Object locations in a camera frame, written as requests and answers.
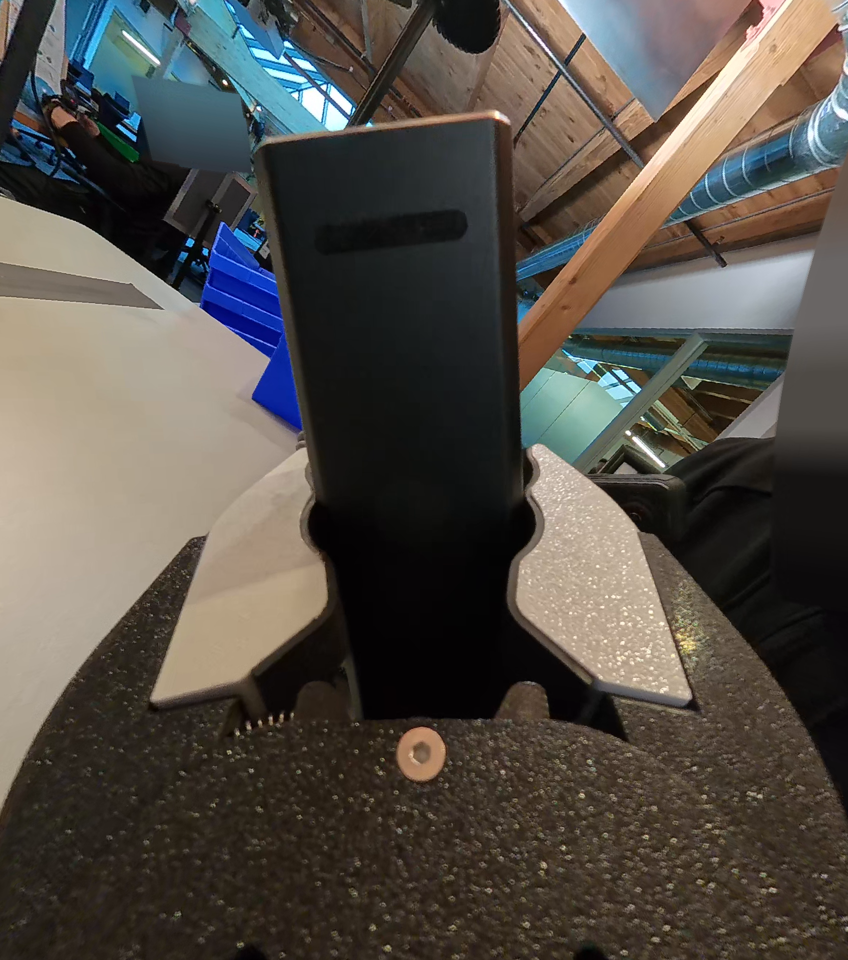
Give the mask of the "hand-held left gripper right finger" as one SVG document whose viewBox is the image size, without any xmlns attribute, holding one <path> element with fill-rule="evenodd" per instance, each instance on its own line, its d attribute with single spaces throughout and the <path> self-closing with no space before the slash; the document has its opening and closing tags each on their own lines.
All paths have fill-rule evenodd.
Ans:
<svg viewBox="0 0 848 960">
<path fill-rule="evenodd" d="M 513 617 L 595 690 L 688 706 L 693 690 L 638 526 L 547 447 L 526 454 L 534 531 L 509 573 Z"/>
</svg>

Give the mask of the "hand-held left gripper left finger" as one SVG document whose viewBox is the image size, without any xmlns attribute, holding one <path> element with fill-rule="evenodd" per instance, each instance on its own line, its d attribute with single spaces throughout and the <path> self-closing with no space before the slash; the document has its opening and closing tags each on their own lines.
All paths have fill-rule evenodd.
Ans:
<svg viewBox="0 0 848 960">
<path fill-rule="evenodd" d="M 342 663 L 336 584 L 311 540 L 308 452 L 299 448 L 214 522 L 150 702 L 157 710 L 238 699 L 290 712 Z"/>
</svg>

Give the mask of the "stack of blue bins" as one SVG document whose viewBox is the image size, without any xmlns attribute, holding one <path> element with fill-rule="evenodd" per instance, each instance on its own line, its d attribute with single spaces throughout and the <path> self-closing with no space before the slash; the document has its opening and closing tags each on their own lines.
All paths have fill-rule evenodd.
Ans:
<svg viewBox="0 0 848 960">
<path fill-rule="evenodd" d="M 274 274 L 262 269 L 238 236 L 221 223 L 214 237 L 201 308 L 267 359 L 251 399 L 302 430 L 282 308 Z"/>
</svg>

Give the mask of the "grey monitor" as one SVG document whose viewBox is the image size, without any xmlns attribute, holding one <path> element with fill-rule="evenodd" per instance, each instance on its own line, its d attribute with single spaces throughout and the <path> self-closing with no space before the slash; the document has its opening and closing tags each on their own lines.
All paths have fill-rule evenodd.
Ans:
<svg viewBox="0 0 848 960">
<path fill-rule="evenodd" d="M 234 231 L 257 196 L 241 174 L 191 170 L 163 220 L 191 239 L 202 230 L 204 238 L 214 238 L 220 224 Z"/>
</svg>

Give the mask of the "black microphone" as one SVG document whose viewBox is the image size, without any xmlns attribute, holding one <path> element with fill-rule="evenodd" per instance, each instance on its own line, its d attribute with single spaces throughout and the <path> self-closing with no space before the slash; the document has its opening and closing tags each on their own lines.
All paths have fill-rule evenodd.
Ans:
<svg viewBox="0 0 848 960">
<path fill-rule="evenodd" d="M 405 26 L 349 118 L 349 128 L 364 127 L 372 120 L 394 79 L 430 26 L 456 49 L 479 55 L 490 49 L 498 37 L 501 5 L 498 1 L 415 2 Z"/>
</svg>

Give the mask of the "black pole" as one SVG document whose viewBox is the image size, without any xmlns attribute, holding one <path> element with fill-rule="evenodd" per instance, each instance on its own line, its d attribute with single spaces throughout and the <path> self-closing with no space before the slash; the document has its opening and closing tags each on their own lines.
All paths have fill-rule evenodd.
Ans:
<svg viewBox="0 0 848 960">
<path fill-rule="evenodd" d="M 10 33 L 0 64 L 0 151 L 55 5 L 54 1 L 23 1 Z"/>
</svg>

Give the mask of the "silver ventilation duct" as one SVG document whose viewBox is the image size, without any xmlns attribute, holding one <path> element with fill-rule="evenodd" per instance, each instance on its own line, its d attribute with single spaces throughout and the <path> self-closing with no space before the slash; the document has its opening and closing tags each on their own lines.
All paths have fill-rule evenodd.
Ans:
<svg viewBox="0 0 848 960">
<path fill-rule="evenodd" d="M 784 2 L 674 126 L 610 210 L 518 265 L 520 281 L 563 268 L 625 208 L 629 267 L 658 234 L 837 170 L 848 154 L 848 2 Z"/>
</svg>

